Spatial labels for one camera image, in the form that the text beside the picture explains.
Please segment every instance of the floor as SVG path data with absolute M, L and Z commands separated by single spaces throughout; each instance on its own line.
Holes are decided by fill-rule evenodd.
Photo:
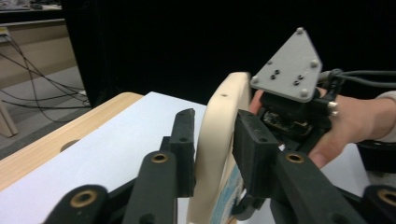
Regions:
M 90 104 L 85 95 L 83 84 L 76 67 L 60 71 L 47 77 L 52 81 L 47 81 L 42 77 L 35 79 L 36 98 L 45 99 L 61 95 L 63 97 L 40 100 L 38 101 L 39 106 L 71 108 L 40 110 L 38 108 L 26 108 L 19 105 L 3 103 L 19 132 L 12 137 L 0 135 L 0 160 L 29 145 L 47 133 L 61 127 L 66 124 L 67 121 L 75 119 L 90 110 Z M 61 83 L 64 86 L 73 87 L 72 90 L 78 93 L 67 95 L 64 91 L 67 93 L 71 93 L 71 91 L 55 84 L 61 89 L 59 90 L 51 84 L 53 81 Z M 13 104 L 37 107 L 37 102 L 31 101 L 35 99 L 31 81 L 0 90 L 0 99 L 2 99 L 3 102 L 7 101 Z

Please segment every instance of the wire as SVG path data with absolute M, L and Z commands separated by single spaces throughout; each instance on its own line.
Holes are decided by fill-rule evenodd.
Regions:
M 396 71 L 371 71 L 371 70 L 361 70 L 361 71 L 350 71 L 343 72 L 343 76 L 396 76 Z
M 6 57 L 5 55 L 1 54 L 1 56 L 5 57 L 6 59 L 8 59 L 8 60 L 10 60 L 10 61 L 12 61 L 12 62 L 14 62 L 14 63 L 16 63 L 17 65 L 19 65 L 19 66 L 25 68 L 25 69 L 28 71 L 29 77 L 30 77 L 30 80 L 31 80 L 31 84 L 32 84 L 32 88 L 33 88 L 33 94 L 34 94 L 34 97 L 35 97 L 34 101 L 35 101 L 36 106 L 19 105 L 19 104 L 14 104 L 14 103 L 7 102 L 7 101 L 3 101 L 3 102 L 8 103 L 8 104 L 11 104 L 11 105 L 18 105 L 18 106 L 23 106 L 23 107 L 27 107 L 27 108 L 38 108 L 38 109 L 40 110 L 41 114 L 43 114 L 43 116 L 44 116 L 45 118 L 51 120 L 52 122 L 60 122 L 60 123 L 69 122 L 69 121 L 71 121 L 71 120 L 73 120 L 73 119 L 70 119 L 70 120 L 54 120 L 54 119 L 51 119 L 51 118 L 44 112 L 43 109 L 76 109 L 76 108 L 88 108 L 87 106 L 72 106 L 72 107 L 43 107 L 43 106 L 41 106 L 41 105 L 38 103 L 38 99 L 37 99 L 37 93 L 36 93 L 36 89 L 35 89 L 35 82 L 34 82 L 33 75 L 32 75 L 33 73 L 35 73 L 35 74 L 39 75 L 40 77 L 43 77 L 44 79 L 46 79 L 47 81 L 49 81 L 54 87 L 56 87 L 59 91 L 62 91 L 63 93 L 65 93 L 67 96 L 70 96 L 70 97 L 73 97 L 73 98 L 75 98 L 75 99 L 77 99 L 77 100 L 80 100 L 80 101 L 83 102 L 83 103 L 84 103 L 85 101 L 84 101 L 84 100 L 81 100 L 81 99 L 78 99 L 78 98 L 75 97 L 73 94 L 71 94 L 71 93 L 69 93 L 69 92 L 66 92 L 66 91 L 60 89 L 58 86 L 56 86 L 55 83 L 58 84 L 58 85 L 60 85 L 60 86 L 62 86 L 62 87 L 64 87 L 64 88 L 66 88 L 66 89 L 69 90 L 69 91 L 72 91 L 74 94 L 78 94 L 77 91 L 71 90 L 71 89 L 73 89 L 73 88 L 67 87 L 67 86 L 65 86 L 65 85 L 63 85 L 63 84 L 60 84 L 60 83 L 58 83 L 58 82 L 55 82 L 55 81 L 53 81 L 53 80 L 51 80 L 51 79 L 45 77 L 45 76 L 44 76 L 44 75 L 43 75 L 43 74 L 42 74 L 42 73 L 41 73 L 41 72 L 40 72 L 40 71 L 39 71 L 39 70 L 38 70 L 38 69 L 37 69 L 26 57 L 25 57 L 25 56 L 24 56 L 24 54 L 23 54 L 23 52 L 21 51 L 21 48 L 19 47 L 19 45 L 18 45 L 10 36 L 8 36 L 8 35 L 6 35 L 6 36 L 1 35 L 1 36 L 2 36 L 3 38 L 5 38 L 5 39 L 7 39 L 7 37 L 8 37 L 9 39 L 7 39 L 7 40 L 9 41 L 10 45 L 22 56 L 24 65 L 22 65 L 22 64 L 20 64 L 20 63 L 17 63 L 17 62 L 15 62 L 15 61 L 9 59 L 9 58 Z M 36 72 L 35 72 L 35 71 L 32 71 L 32 70 L 30 69 L 29 64 L 36 70 Z
M 343 72 L 335 76 L 343 80 L 354 81 L 366 86 L 372 86 L 377 88 L 396 88 L 395 82 L 372 81 L 360 77 L 360 76 L 395 76 L 396 77 L 396 71 L 361 70 L 361 71 Z
M 39 71 L 28 59 L 27 59 L 27 58 L 24 57 L 24 55 L 23 55 L 22 52 L 21 52 L 21 48 L 20 48 L 19 45 L 14 41 L 14 39 L 13 39 L 12 37 L 10 37 L 9 35 L 1 35 L 1 36 L 2 36 L 4 39 L 6 39 L 7 41 L 9 41 L 9 43 L 11 44 L 11 46 L 22 56 L 22 58 L 23 58 L 24 60 L 26 60 L 30 65 L 33 66 L 33 68 L 34 68 L 37 72 L 35 72 L 35 71 L 32 71 L 32 72 L 35 73 L 36 75 L 38 75 L 38 76 L 40 76 L 40 77 L 43 77 L 44 79 L 46 79 L 46 80 L 49 81 L 49 82 L 56 83 L 56 84 L 58 84 L 58 85 L 60 85 L 60 86 L 62 86 L 62 87 L 65 87 L 65 88 L 70 88 L 70 89 L 75 89 L 75 90 L 80 90 L 80 91 L 83 91 L 83 90 L 84 90 L 84 89 L 82 89 L 82 88 L 77 88 L 77 87 L 71 87 L 71 86 L 64 85 L 64 84 L 62 84 L 62 83 L 59 83 L 59 82 L 57 82 L 57 81 L 54 81 L 54 80 L 52 80 L 52 79 L 50 79 L 50 78 L 44 76 L 44 75 L 43 75 L 43 74 L 42 74 L 42 73 L 41 73 L 41 72 L 40 72 L 40 71 Z M 22 67 L 22 68 L 28 70 L 27 67 L 23 66 L 23 65 L 20 64 L 20 63 L 15 62 L 14 60 L 8 58 L 8 57 L 5 56 L 4 54 L 1 54 L 1 56 L 3 56 L 4 58 L 6 58 L 6 59 L 12 61 L 13 63 L 19 65 L 20 67 Z
M 46 100 L 53 100 L 53 99 L 57 99 L 57 98 L 62 98 L 62 97 L 69 96 L 69 95 L 60 95 L 60 96 L 52 96 L 52 97 L 49 97 L 49 98 L 43 98 L 43 99 L 23 99 L 23 98 L 14 96 L 14 95 L 12 95 L 12 94 L 6 92 L 6 91 L 3 91 L 3 90 L 0 90 L 0 91 L 1 91 L 2 93 L 4 93 L 5 95 L 8 95 L 8 96 L 10 96 L 10 97 L 12 97 L 12 98 L 14 98 L 14 99 L 22 100 L 22 101 L 46 101 Z
M 378 87 L 378 88 L 396 88 L 396 83 L 395 82 L 378 82 L 378 81 L 371 81 L 367 80 L 361 77 L 347 77 L 343 75 L 337 75 L 337 77 L 340 77 L 344 80 L 348 81 L 354 81 L 358 82 L 360 84 L 366 85 L 366 86 L 372 86 L 372 87 Z
M 82 109 L 82 108 L 91 108 L 90 106 L 34 106 L 34 105 L 20 105 L 16 103 L 12 103 L 9 101 L 2 100 L 2 102 L 9 105 L 17 105 L 20 107 L 30 108 L 30 109 L 48 109 L 48 110 L 58 110 L 58 109 Z

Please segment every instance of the hand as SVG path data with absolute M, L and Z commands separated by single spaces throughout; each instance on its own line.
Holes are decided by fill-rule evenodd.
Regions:
M 256 91 L 250 112 L 262 107 L 263 91 Z M 359 100 L 337 96 L 338 115 L 330 117 L 332 128 L 325 133 L 309 153 L 309 158 L 321 168 L 341 154 L 348 143 L 385 136 L 395 125 L 396 104 L 391 99 Z

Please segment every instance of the table surface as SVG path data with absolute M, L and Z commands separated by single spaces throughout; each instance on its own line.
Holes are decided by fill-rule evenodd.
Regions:
M 61 153 L 62 148 L 67 144 L 93 132 L 142 97 L 142 95 L 132 92 L 121 93 L 29 146 L 2 159 L 0 161 L 0 191 Z

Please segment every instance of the screw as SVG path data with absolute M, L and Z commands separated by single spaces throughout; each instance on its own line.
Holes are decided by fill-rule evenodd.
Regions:
M 307 97 L 308 93 L 309 93 L 309 91 L 307 89 L 300 90 L 300 96 L 301 97 Z
M 251 82 L 258 83 L 259 79 L 256 76 L 254 76 L 254 77 L 251 78 Z
M 334 102 L 334 101 L 330 101 L 330 102 L 327 104 L 327 107 L 328 107 L 330 110 L 336 109 L 337 106 L 338 106 L 338 103 L 337 103 L 337 102 Z
M 304 28 L 303 27 L 297 28 L 297 31 L 296 31 L 297 35 L 302 35 L 303 32 L 304 32 Z
M 311 68 L 315 68 L 315 67 L 318 67 L 318 64 L 319 64 L 319 62 L 317 61 L 317 60 L 312 60 L 311 61 Z

